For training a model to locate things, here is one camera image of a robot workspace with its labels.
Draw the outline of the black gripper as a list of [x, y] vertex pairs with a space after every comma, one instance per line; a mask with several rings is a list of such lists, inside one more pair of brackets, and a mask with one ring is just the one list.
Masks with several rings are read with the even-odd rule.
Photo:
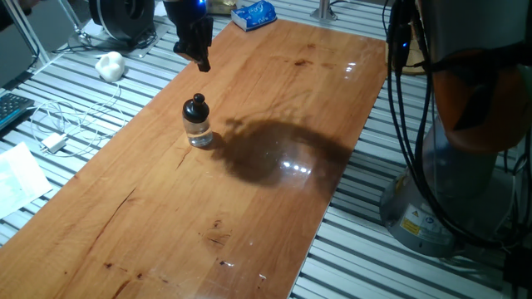
[[214, 20], [206, 15], [204, 0], [164, 0], [167, 17], [175, 24], [181, 41], [173, 52], [194, 61], [200, 71], [209, 72], [209, 47], [212, 43]]

